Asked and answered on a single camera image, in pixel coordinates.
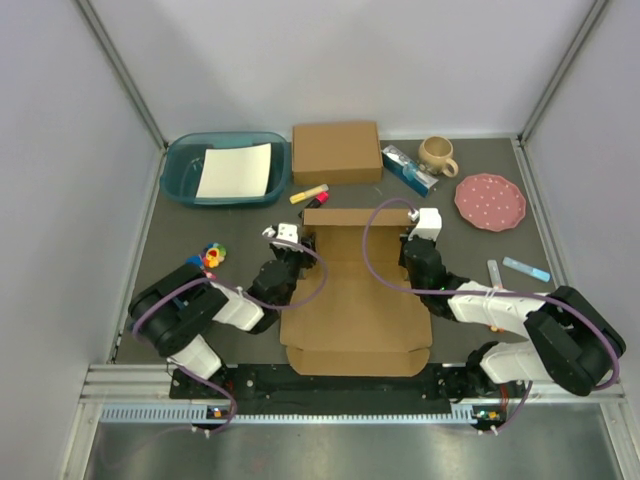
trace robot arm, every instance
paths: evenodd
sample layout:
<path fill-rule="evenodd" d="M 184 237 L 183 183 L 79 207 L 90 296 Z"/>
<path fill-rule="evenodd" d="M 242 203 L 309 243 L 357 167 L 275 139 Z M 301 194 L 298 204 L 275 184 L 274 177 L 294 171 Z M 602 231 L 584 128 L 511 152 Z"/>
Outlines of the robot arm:
<path fill-rule="evenodd" d="M 266 262 L 247 293 L 262 307 L 240 292 L 218 282 L 205 280 L 204 272 L 193 264 L 185 264 L 137 295 L 129 305 L 129 314 L 137 321 L 159 300 L 194 280 L 202 283 L 176 296 L 161 307 L 142 326 L 143 336 L 167 361 L 183 366 L 201 378 L 209 379 L 224 369 L 220 357 L 201 335 L 212 321 L 233 325 L 251 334 L 262 333 L 279 318 L 279 310 L 291 301 L 300 272 L 315 264 L 315 259 L 300 250 L 278 243 L 278 239 L 315 248 L 313 237 L 298 236 L 296 225 L 281 223 L 265 231 L 272 238 L 270 248 L 275 260 Z"/>
<path fill-rule="evenodd" d="M 418 224 L 401 239 L 399 263 L 407 269 L 411 287 L 481 291 L 486 295 L 419 295 L 422 303 L 434 315 L 482 323 L 525 339 L 515 344 L 493 342 L 471 354 L 467 368 L 478 393 L 513 380 L 552 380 L 575 395 L 591 393 L 611 369 L 602 343 L 573 315 L 554 305 L 539 299 L 496 297 L 494 289 L 447 271 L 435 248 L 442 224 L 439 217 L 437 209 L 421 209 Z M 625 352 L 620 335 L 576 289 L 562 286 L 546 296 L 585 315 L 618 358 Z"/>

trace brown cardboard box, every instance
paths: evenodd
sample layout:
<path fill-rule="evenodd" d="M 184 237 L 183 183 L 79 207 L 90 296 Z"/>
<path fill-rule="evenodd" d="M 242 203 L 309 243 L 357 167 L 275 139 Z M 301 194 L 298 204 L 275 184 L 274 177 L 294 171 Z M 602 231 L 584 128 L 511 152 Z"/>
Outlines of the brown cardboard box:
<path fill-rule="evenodd" d="M 293 127 L 293 182 L 348 185 L 382 180 L 382 156 L 375 122 Z"/>
<path fill-rule="evenodd" d="M 408 377 L 429 359 L 431 317 L 418 297 L 385 287 L 362 259 L 362 233 L 372 210 L 305 210 L 305 229 L 327 261 L 324 290 L 303 307 L 282 312 L 280 341 L 302 375 Z M 408 286 L 398 266 L 406 210 L 380 212 L 369 236 L 369 257 L 383 278 Z M 316 265 L 298 281 L 292 303 L 308 297 L 322 279 Z"/>

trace marker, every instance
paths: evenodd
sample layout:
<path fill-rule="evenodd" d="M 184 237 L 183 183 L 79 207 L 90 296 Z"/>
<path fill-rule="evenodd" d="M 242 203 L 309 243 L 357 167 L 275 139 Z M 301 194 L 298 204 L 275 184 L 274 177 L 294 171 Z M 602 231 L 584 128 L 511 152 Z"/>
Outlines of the marker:
<path fill-rule="evenodd" d="M 504 259 L 502 260 L 502 264 L 505 267 L 513 268 L 518 272 L 524 273 L 525 275 L 529 275 L 530 277 L 536 278 L 543 282 L 548 282 L 549 280 L 551 280 L 550 273 L 532 267 L 531 265 L 527 265 L 526 263 L 514 260 L 513 258 L 504 257 Z"/>
<path fill-rule="evenodd" d="M 295 205 L 296 203 L 304 202 L 307 198 L 315 197 L 316 195 L 321 194 L 322 192 L 326 192 L 329 190 L 329 186 L 325 183 L 316 188 L 312 188 L 311 190 L 307 190 L 306 192 L 296 193 L 295 195 L 291 195 L 289 197 L 289 201 Z"/>
<path fill-rule="evenodd" d="M 487 268 L 489 268 L 489 278 L 491 278 L 491 286 L 493 288 L 503 288 L 502 279 L 500 278 L 500 270 L 498 270 L 498 262 L 495 260 L 487 260 Z"/>
<path fill-rule="evenodd" d="M 307 205 L 304 207 L 303 210 L 300 210 L 298 217 L 302 218 L 304 216 L 304 211 L 307 208 L 320 208 L 322 205 L 326 203 L 327 200 L 329 200 L 329 192 L 322 192 L 316 198 L 314 198 L 309 203 L 307 203 Z"/>

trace beige ceramic mug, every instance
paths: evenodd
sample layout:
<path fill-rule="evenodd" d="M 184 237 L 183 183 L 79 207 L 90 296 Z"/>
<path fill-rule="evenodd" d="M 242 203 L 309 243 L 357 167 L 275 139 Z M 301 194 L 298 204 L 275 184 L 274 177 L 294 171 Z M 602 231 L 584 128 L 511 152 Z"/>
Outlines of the beige ceramic mug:
<path fill-rule="evenodd" d="M 447 177 L 458 174 L 453 157 L 453 145 L 444 137 L 429 137 L 420 144 L 418 157 L 429 173 L 444 173 Z"/>

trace yellow marker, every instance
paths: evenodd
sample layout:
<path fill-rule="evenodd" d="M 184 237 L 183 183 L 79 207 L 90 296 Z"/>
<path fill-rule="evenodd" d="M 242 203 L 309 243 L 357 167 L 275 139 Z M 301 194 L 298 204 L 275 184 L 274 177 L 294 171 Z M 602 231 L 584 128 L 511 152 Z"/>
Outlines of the yellow marker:
<path fill-rule="evenodd" d="M 304 202 L 307 198 L 315 197 L 316 195 L 326 192 L 329 190 L 329 186 L 325 183 L 324 185 L 320 185 L 319 187 L 312 188 L 311 190 L 307 190 L 306 192 L 296 193 L 295 195 L 291 195 L 289 197 L 289 201 L 295 205 L 296 203 Z"/>

